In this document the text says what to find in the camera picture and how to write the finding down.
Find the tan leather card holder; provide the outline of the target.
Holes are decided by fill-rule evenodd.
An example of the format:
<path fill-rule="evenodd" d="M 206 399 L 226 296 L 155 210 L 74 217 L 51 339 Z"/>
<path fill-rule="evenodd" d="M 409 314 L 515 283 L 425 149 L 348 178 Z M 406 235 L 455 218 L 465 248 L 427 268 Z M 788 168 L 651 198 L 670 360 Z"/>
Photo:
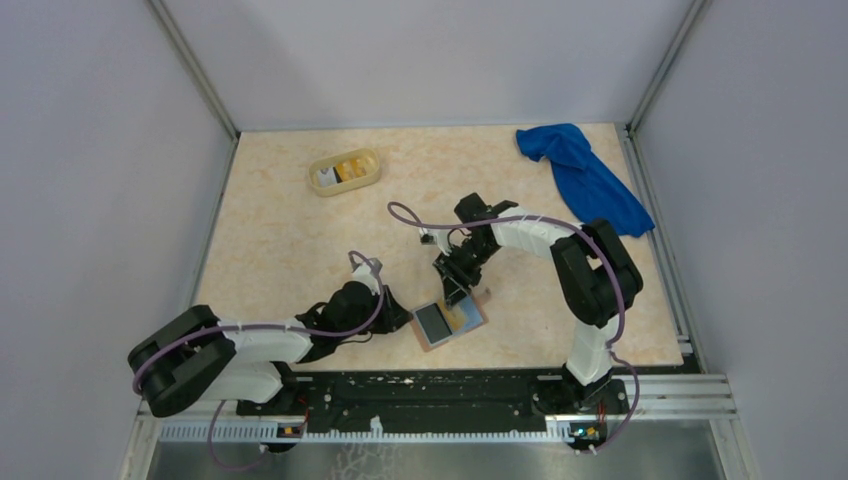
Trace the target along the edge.
<path fill-rule="evenodd" d="M 446 308 L 444 300 L 439 300 L 431 303 L 438 303 L 442 308 L 443 313 L 448 319 L 448 322 L 453 330 L 453 335 L 446 341 L 435 346 L 430 346 L 426 343 L 424 335 L 414 317 L 414 312 L 423 306 L 417 307 L 412 311 L 413 320 L 411 322 L 415 336 L 424 352 L 432 351 L 440 346 L 450 342 L 464 334 L 467 334 L 488 323 L 487 315 L 483 310 L 483 306 L 491 299 L 491 291 L 487 287 L 475 288 L 472 293 L 460 301 L 454 308 Z"/>

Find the blue cloth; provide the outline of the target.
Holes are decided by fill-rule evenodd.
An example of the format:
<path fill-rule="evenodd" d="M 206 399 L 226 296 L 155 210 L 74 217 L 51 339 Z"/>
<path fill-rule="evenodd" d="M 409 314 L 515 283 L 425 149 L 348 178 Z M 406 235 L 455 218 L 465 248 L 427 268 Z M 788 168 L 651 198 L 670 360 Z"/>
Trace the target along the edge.
<path fill-rule="evenodd" d="M 582 130 L 571 123 L 519 129 L 515 141 L 529 160 L 547 160 L 555 185 L 582 222 L 601 218 L 619 235 L 639 238 L 656 228 L 647 209 L 601 161 Z"/>

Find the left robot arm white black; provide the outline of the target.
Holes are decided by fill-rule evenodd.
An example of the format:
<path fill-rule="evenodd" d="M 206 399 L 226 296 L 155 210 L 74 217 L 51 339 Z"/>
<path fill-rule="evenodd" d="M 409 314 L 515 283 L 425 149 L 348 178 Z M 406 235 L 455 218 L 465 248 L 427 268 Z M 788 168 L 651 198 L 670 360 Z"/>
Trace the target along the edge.
<path fill-rule="evenodd" d="M 389 288 L 374 291 L 359 281 L 280 324 L 240 325 L 195 305 L 130 351 L 132 387 L 158 418 L 212 400 L 285 414 L 300 399 L 291 366 L 323 359 L 361 333 L 394 333 L 411 319 Z"/>

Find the yellow credit cards stack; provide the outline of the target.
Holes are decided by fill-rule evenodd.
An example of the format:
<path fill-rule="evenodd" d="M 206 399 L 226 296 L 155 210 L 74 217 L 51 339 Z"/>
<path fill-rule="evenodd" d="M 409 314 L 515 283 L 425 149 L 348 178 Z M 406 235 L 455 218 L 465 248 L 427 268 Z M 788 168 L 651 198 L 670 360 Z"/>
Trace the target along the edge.
<path fill-rule="evenodd" d="M 346 183 L 368 175 L 368 161 L 359 154 L 346 155 L 333 166 L 339 177 L 338 183 Z"/>

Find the cream plastic tray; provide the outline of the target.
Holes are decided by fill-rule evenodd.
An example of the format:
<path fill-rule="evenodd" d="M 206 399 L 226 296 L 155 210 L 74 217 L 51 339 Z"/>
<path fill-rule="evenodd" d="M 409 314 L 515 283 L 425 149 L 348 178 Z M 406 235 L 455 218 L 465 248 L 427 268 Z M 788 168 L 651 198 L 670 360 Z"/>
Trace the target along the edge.
<path fill-rule="evenodd" d="M 319 197 L 332 197 L 372 185 L 381 175 L 377 153 L 361 148 L 316 160 L 307 170 L 307 181 Z"/>

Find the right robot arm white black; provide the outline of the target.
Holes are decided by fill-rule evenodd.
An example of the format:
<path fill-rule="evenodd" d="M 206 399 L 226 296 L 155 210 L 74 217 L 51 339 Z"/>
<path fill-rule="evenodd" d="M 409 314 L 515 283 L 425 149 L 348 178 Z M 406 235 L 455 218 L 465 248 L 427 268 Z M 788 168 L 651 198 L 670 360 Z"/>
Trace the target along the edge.
<path fill-rule="evenodd" d="M 471 294 L 481 282 L 483 265 L 502 248 L 551 261 L 565 302 L 577 319 L 565 363 L 563 398 L 576 412 L 590 411 L 610 377 L 610 345 L 619 336 L 620 314 L 643 288 L 641 274 L 615 229 L 604 219 L 568 227 L 513 201 L 488 205 L 476 193 L 463 198 L 454 212 L 468 232 L 461 243 L 450 241 L 448 228 L 419 230 L 423 243 L 440 250 L 434 266 L 446 306 Z"/>

